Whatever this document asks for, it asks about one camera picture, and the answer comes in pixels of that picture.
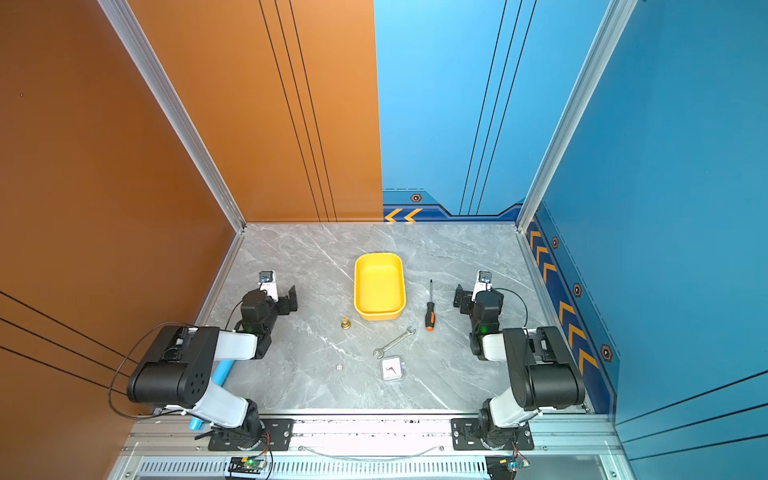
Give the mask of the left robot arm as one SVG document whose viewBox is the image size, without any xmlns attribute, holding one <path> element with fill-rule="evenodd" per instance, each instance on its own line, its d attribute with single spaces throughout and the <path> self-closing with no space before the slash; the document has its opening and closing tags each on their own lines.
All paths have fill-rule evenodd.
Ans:
<svg viewBox="0 0 768 480">
<path fill-rule="evenodd" d="M 263 359 L 277 319 L 298 310 L 296 288 L 279 296 L 261 287 L 246 293 L 240 307 L 241 320 L 232 330 L 162 326 L 127 384 L 133 403 L 172 407 L 209 424 L 210 430 L 200 436 L 210 440 L 211 450 L 269 448 L 269 430 L 256 402 L 215 383 L 214 369 L 226 362 Z"/>
</svg>

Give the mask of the orange black screwdriver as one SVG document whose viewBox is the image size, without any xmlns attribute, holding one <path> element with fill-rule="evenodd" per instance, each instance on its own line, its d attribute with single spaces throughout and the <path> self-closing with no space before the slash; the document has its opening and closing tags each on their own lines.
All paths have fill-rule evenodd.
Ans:
<svg viewBox="0 0 768 480">
<path fill-rule="evenodd" d="M 433 281 L 429 282 L 429 299 L 426 304 L 425 329 L 432 332 L 435 328 L 435 303 L 433 299 Z"/>
</svg>

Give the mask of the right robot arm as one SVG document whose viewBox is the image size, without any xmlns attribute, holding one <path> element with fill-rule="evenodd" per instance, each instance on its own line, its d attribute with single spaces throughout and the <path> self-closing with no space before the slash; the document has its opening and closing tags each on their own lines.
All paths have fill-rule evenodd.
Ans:
<svg viewBox="0 0 768 480">
<path fill-rule="evenodd" d="M 458 286 L 453 305 L 470 318 L 472 354 L 481 361 L 506 365 L 509 387 L 487 399 L 478 412 L 471 441 L 491 450 L 516 448 L 528 423 L 544 409 L 567 409 L 586 398 L 583 376 L 560 330 L 553 326 L 501 328 L 504 295 L 486 287 Z"/>
</svg>

